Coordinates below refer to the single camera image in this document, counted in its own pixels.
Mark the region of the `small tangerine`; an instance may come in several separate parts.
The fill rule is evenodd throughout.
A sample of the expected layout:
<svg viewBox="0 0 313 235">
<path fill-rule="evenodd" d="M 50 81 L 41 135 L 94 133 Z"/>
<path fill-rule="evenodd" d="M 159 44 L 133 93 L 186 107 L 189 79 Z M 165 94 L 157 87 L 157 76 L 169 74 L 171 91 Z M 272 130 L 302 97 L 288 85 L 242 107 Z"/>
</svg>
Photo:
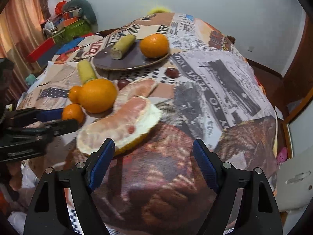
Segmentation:
<svg viewBox="0 0 313 235">
<path fill-rule="evenodd" d="M 79 104 L 79 96 L 80 96 L 80 91 L 81 91 L 81 86 L 73 86 L 71 87 L 71 89 L 69 90 L 68 93 L 68 98 L 72 103 L 76 103 Z"/>
<path fill-rule="evenodd" d="M 72 103 L 67 105 L 62 112 L 62 120 L 75 119 L 79 124 L 85 120 L 85 113 L 80 105 Z"/>
</svg>

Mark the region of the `large orange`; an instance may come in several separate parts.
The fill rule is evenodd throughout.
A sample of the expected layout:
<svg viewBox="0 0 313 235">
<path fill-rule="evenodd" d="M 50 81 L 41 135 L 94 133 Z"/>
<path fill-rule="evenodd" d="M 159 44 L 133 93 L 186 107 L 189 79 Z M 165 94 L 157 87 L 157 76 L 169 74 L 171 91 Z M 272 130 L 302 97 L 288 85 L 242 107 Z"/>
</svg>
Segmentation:
<svg viewBox="0 0 313 235">
<path fill-rule="evenodd" d="M 98 114 L 113 107 L 117 98 L 116 86 L 107 79 L 85 83 L 78 95 L 78 103 L 89 113 Z"/>
<path fill-rule="evenodd" d="M 169 41 L 165 35 L 155 33 L 141 40 L 139 47 L 145 57 L 159 58 L 169 52 Z"/>
</svg>

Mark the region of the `sugarcane piece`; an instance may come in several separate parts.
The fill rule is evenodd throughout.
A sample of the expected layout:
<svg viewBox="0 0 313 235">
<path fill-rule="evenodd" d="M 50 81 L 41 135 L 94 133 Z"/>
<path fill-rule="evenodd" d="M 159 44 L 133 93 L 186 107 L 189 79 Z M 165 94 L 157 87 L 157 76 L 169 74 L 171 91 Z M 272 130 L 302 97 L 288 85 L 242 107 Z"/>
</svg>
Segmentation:
<svg viewBox="0 0 313 235">
<path fill-rule="evenodd" d="M 110 50 L 111 57 L 114 60 L 120 60 L 128 52 L 130 47 L 134 44 L 136 41 L 136 36 L 128 34 L 126 36 L 123 36 L 119 39 L 117 43 L 113 45 L 113 47 Z"/>
<path fill-rule="evenodd" d="M 82 84 L 95 80 L 98 77 L 88 60 L 81 60 L 77 64 L 77 70 Z"/>
</svg>

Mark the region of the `large pomelo segment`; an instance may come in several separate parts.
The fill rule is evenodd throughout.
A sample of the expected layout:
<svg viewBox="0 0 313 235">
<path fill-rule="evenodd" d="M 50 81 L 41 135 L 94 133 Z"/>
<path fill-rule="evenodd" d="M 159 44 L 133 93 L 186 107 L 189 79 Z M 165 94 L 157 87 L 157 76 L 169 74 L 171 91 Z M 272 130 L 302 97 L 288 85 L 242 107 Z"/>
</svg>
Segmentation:
<svg viewBox="0 0 313 235">
<path fill-rule="evenodd" d="M 91 155 L 106 139 L 115 142 L 115 155 L 139 144 L 162 118 L 162 110 L 148 98 L 135 96 L 112 115 L 83 126 L 76 145 L 80 152 Z"/>
</svg>

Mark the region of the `smaller pomelo segment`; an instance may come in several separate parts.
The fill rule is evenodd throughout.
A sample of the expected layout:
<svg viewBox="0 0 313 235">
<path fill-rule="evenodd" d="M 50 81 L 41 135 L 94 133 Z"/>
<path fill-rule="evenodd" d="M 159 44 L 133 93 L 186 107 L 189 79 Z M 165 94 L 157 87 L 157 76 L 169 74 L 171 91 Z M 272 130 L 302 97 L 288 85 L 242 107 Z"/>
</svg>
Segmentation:
<svg viewBox="0 0 313 235">
<path fill-rule="evenodd" d="M 123 87 L 113 105 L 113 112 L 118 111 L 129 99 L 135 96 L 148 97 L 157 87 L 158 82 L 153 78 L 137 79 Z"/>
</svg>

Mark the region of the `pink slipper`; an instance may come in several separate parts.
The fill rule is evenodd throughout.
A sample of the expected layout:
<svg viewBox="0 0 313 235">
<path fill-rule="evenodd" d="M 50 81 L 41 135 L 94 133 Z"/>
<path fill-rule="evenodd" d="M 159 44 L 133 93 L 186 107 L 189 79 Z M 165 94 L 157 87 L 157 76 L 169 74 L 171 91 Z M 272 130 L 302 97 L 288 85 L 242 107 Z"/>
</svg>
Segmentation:
<svg viewBox="0 0 313 235">
<path fill-rule="evenodd" d="M 276 157 L 277 163 L 280 165 L 284 163 L 287 159 L 288 159 L 288 150 L 286 147 L 283 147 L 281 151 L 278 152 L 277 154 L 277 157 Z"/>
</svg>

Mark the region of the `red box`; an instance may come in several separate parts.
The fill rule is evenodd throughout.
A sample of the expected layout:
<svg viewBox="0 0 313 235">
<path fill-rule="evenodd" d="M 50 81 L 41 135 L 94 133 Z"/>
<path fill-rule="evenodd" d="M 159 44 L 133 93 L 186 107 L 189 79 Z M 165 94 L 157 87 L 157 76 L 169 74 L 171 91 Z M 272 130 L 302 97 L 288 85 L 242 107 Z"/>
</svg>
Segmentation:
<svg viewBox="0 0 313 235">
<path fill-rule="evenodd" d="M 26 60 L 29 63 L 34 63 L 37 61 L 44 53 L 46 53 L 49 49 L 54 47 L 55 42 L 53 38 L 46 39 L 41 45 L 39 45 L 36 49 L 34 49 L 28 56 Z"/>
</svg>

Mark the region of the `orange striped curtain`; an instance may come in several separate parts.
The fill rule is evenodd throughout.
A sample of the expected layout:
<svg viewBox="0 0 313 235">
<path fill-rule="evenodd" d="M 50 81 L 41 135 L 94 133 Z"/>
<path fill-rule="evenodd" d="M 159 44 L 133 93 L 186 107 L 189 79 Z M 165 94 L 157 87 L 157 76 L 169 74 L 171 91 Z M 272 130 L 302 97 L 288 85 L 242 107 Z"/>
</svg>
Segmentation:
<svg viewBox="0 0 313 235">
<path fill-rule="evenodd" d="M 40 0 L 9 0 L 1 12 L 1 57 L 14 63 L 21 80 L 40 68 L 37 62 L 29 63 L 27 56 L 45 41 L 42 22 Z"/>
</svg>

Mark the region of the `red jujube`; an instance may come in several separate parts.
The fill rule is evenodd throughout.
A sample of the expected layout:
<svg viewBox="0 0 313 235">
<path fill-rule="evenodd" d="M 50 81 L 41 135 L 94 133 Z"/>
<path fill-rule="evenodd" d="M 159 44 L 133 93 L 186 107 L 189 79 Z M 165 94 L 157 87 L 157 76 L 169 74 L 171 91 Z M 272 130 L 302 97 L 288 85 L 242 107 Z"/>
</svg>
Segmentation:
<svg viewBox="0 0 313 235">
<path fill-rule="evenodd" d="M 179 76 L 179 71 L 176 68 L 169 67 L 166 69 L 165 75 L 171 79 L 176 79 Z"/>
<path fill-rule="evenodd" d="M 124 88 L 128 84 L 130 84 L 130 82 L 128 80 L 126 80 L 126 79 L 119 80 L 117 82 L 117 87 L 121 90 L 122 88 Z"/>
</svg>

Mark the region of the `blue patchwork quilt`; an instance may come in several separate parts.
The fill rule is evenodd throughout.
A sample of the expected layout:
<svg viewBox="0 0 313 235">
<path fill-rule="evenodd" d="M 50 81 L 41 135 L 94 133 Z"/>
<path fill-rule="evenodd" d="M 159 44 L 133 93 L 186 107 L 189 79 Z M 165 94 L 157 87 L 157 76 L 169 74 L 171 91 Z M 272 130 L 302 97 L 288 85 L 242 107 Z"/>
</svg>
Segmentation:
<svg viewBox="0 0 313 235">
<path fill-rule="evenodd" d="M 103 40 L 103 37 L 98 34 L 75 37 L 72 41 L 66 44 L 55 44 L 54 47 L 44 53 L 36 62 L 40 66 L 53 61 L 56 64 L 63 64 L 68 61 L 79 61 L 81 56 L 88 51 L 93 42 L 97 44 Z"/>
</svg>

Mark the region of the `green patterned box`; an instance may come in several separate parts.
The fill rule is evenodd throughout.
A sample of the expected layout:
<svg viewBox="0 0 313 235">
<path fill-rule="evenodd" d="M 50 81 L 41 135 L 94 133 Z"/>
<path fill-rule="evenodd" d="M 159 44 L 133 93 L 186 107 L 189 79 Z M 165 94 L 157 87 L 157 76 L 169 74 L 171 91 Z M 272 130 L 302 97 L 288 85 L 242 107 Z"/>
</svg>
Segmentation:
<svg viewBox="0 0 313 235">
<path fill-rule="evenodd" d="M 72 24 L 62 28 L 62 30 L 52 35 L 55 44 L 66 44 L 74 39 L 74 37 L 82 37 L 92 33 L 91 26 L 83 19 L 79 19 Z"/>
</svg>

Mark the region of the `dark purple plate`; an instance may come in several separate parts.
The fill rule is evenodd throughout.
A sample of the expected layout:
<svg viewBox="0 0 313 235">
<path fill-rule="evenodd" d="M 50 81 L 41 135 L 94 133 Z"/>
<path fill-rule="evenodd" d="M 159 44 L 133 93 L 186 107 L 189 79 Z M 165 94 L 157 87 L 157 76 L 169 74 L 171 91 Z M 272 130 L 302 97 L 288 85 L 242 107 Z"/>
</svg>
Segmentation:
<svg viewBox="0 0 313 235">
<path fill-rule="evenodd" d="M 129 71 L 137 70 L 143 67 L 152 66 L 165 60 L 170 53 L 159 58 L 147 58 L 145 57 L 140 48 L 140 40 L 136 40 L 132 47 L 124 54 L 122 59 L 114 60 L 110 54 L 112 45 L 99 51 L 93 58 L 93 65 L 101 70 L 105 71 Z"/>
</svg>

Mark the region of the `printed newspaper pattern blanket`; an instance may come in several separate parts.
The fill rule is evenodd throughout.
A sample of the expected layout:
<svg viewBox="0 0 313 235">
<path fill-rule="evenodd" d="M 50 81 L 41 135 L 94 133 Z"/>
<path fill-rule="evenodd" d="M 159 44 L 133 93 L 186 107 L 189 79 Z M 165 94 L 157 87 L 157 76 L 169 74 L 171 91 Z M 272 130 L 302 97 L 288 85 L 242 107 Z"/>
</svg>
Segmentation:
<svg viewBox="0 0 313 235">
<path fill-rule="evenodd" d="M 128 34 L 136 40 L 161 33 L 170 55 L 137 70 L 107 71 L 93 65 L 94 56 Z M 254 71 L 220 31 L 191 15 L 156 13 L 137 19 L 92 43 L 81 60 L 113 84 L 142 78 L 158 82 L 148 98 L 162 110 L 159 123 L 132 149 L 117 155 L 93 199 L 102 220 L 124 234 L 196 234 L 215 200 L 192 156 L 192 143 L 202 139 L 209 150 L 237 169 L 263 169 L 272 188 L 277 178 L 276 113 L 259 87 Z M 43 80 L 20 104 L 50 110 L 70 104 L 68 92 L 80 85 L 79 61 L 47 68 Z M 179 71 L 176 79 L 167 68 Z M 112 115 L 85 111 L 83 126 Z M 68 169 L 85 161 L 76 145 L 79 131 L 59 136 L 44 156 L 29 160 L 36 176 L 45 169 Z"/>
</svg>

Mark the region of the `grey neck pillow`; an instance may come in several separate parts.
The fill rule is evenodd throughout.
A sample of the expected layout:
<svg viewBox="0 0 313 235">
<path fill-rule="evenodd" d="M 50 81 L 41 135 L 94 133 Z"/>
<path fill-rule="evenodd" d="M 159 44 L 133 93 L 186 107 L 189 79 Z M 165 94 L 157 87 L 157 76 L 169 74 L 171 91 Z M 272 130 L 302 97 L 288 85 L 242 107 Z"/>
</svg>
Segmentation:
<svg viewBox="0 0 313 235">
<path fill-rule="evenodd" d="M 62 13 L 69 13 L 73 17 L 82 18 L 90 25 L 97 23 L 97 18 L 91 4 L 86 0 L 70 0 L 62 7 Z"/>
</svg>

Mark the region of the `wall socket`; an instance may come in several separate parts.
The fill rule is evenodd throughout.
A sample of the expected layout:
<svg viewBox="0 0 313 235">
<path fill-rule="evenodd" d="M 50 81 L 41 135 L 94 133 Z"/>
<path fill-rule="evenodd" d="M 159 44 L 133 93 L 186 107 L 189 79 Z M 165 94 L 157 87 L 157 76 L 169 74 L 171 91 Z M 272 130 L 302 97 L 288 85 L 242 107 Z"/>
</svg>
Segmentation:
<svg viewBox="0 0 313 235">
<path fill-rule="evenodd" d="M 254 46 L 249 46 L 247 49 L 249 52 L 252 52 L 254 50 Z"/>
</svg>

